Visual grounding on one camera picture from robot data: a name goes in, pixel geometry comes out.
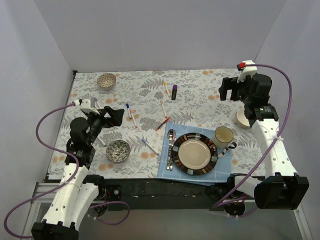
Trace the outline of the blue capped white marker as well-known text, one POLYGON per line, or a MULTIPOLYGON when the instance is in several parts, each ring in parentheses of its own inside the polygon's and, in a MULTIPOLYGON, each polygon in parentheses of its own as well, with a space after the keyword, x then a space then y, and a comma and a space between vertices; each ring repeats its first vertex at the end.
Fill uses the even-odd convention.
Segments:
POLYGON ((131 109, 130 109, 130 105, 129 105, 128 103, 126 103, 126 108, 127 108, 127 111, 128 111, 129 119, 131 119, 131 120, 132 120, 131 109))

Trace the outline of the black purple highlighter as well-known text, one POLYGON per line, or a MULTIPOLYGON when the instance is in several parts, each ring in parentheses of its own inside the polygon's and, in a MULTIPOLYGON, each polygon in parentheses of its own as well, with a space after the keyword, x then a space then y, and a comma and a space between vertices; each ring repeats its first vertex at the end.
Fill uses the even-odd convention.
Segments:
POLYGON ((172 87, 172 95, 171 95, 171 99, 175 100, 177 97, 177 91, 178 91, 178 85, 174 84, 172 87))

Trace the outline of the peach capped white marker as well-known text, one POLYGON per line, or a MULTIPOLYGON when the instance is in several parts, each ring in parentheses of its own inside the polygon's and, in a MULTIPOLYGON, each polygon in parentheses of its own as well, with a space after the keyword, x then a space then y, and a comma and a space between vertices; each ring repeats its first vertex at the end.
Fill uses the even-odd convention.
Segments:
POLYGON ((167 115, 167 113, 166 113, 163 100, 160 100, 160 105, 161 105, 161 108, 162 108, 163 115, 164 115, 164 117, 167 119, 167 118, 168 118, 168 115, 167 115))

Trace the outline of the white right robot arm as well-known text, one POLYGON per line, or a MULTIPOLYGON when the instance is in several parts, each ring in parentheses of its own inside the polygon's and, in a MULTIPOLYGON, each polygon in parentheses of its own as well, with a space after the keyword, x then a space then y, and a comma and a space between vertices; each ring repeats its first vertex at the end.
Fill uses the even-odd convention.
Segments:
POLYGON ((295 210, 309 188, 309 181, 298 174, 289 159, 277 111, 269 103, 271 87, 269 76, 255 73, 244 79, 225 77, 218 89, 222 101, 230 91, 230 100, 244 104, 244 115, 262 153, 258 163, 264 163, 265 167, 262 181, 251 173, 230 176, 233 182, 226 186, 226 196, 237 199, 245 194, 254 199, 259 209, 295 210))

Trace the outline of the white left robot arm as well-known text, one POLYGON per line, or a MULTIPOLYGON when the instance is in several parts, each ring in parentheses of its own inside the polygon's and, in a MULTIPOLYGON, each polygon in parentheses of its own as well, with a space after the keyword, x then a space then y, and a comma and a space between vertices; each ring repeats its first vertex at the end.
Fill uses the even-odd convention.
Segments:
POLYGON ((91 203, 106 196, 104 178, 88 174, 96 152, 93 144, 103 128, 121 126, 125 111, 109 106, 82 107, 81 111, 85 117, 77 117, 70 123, 59 188, 41 222, 32 226, 35 240, 77 240, 80 224, 91 203))

